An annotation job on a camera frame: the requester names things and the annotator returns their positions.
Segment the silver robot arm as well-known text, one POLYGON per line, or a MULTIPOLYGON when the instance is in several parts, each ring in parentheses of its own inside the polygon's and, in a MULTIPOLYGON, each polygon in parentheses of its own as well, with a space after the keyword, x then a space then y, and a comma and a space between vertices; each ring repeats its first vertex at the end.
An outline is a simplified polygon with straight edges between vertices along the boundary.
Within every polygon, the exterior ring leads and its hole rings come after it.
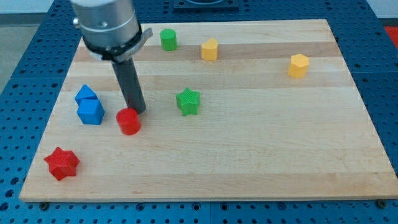
POLYGON ((102 60, 129 60, 153 36, 151 28, 142 29, 132 0, 70 2, 86 47, 102 60))

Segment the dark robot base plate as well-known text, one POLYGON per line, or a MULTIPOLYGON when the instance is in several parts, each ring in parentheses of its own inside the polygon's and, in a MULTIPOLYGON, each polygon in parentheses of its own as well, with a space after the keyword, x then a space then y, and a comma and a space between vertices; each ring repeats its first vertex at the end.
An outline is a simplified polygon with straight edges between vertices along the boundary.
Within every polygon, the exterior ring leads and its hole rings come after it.
POLYGON ((240 0, 173 0, 173 9, 181 10, 212 10, 239 9, 240 0))

